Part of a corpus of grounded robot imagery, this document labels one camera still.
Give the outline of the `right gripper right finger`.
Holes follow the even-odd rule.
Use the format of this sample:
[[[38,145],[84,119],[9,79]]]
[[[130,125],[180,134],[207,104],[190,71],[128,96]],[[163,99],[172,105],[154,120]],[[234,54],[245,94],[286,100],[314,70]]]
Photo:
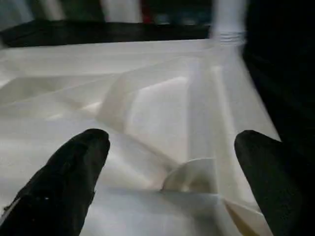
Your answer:
[[[237,134],[234,149],[273,235],[313,236],[315,163],[254,130]]]

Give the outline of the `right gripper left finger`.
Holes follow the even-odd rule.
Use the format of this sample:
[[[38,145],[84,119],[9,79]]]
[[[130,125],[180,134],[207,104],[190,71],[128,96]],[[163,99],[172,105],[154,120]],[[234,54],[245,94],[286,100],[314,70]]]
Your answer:
[[[109,135],[87,129],[64,143],[4,208],[2,236],[78,236],[110,149]]]

